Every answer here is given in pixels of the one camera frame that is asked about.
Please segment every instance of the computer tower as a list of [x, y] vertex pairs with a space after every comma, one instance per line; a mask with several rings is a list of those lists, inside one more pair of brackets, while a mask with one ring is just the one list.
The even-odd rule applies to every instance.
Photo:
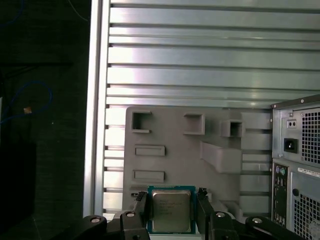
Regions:
[[320, 95], [274, 104], [272, 220], [320, 239]]

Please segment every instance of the dark background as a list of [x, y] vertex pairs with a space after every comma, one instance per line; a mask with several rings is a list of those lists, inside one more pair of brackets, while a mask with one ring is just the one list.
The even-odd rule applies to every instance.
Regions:
[[[90, 0], [71, 2], [90, 18]], [[12, 20], [20, 4], [1, 0], [0, 24]], [[73, 63], [39, 67], [5, 81], [9, 100], [25, 83], [42, 81], [52, 89], [53, 102], [42, 113], [1, 125], [7, 141], [36, 144], [34, 214], [1, 235], [2, 240], [46, 240], [82, 217], [89, 33], [89, 22], [76, 15], [68, 0], [25, 0], [20, 18], [0, 26], [0, 63]], [[1, 67], [4, 74], [15, 69]], [[39, 109], [48, 96], [43, 86], [30, 85], [13, 104], [12, 114], [25, 107]], [[0, 156], [0, 161], [7, 159]], [[16, 208], [23, 211], [23, 194], [19, 199]]]

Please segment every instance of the processor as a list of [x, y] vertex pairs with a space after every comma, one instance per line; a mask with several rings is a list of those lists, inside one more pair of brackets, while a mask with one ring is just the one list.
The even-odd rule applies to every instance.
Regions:
[[148, 186], [147, 189], [152, 202], [149, 233], [195, 233], [195, 186]]

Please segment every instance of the ventilation grille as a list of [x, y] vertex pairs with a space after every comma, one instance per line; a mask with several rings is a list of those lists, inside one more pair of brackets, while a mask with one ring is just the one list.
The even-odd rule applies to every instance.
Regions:
[[294, 200], [294, 232], [307, 240], [320, 239], [320, 202], [300, 194]]
[[302, 157], [320, 164], [320, 112], [306, 113], [302, 118]]

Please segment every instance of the black surface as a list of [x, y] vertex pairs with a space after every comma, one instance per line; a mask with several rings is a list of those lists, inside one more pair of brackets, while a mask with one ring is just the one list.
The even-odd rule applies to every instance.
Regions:
[[26, 142], [0, 147], [0, 234], [34, 213], [36, 145]]
[[[87, 19], [90, 2], [72, 1]], [[1, 0], [0, 23], [13, 19], [19, 7], [20, 0]], [[53, 102], [42, 113], [1, 125], [1, 144], [36, 144], [34, 212], [0, 235], [1, 240], [47, 240], [82, 218], [89, 34], [89, 22], [79, 18], [67, 0], [25, 0], [21, 17], [0, 27], [1, 63], [73, 63], [41, 66], [5, 81], [4, 108], [30, 81], [46, 83]], [[18, 69], [1, 68], [4, 76]], [[47, 101], [42, 86], [29, 86], [8, 114], [21, 114], [25, 107], [39, 109]], [[11, 160], [0, 156], [2, 161]], [[15, 209], [20, 214], [26, 195], [22, 186], [18, 192]]]

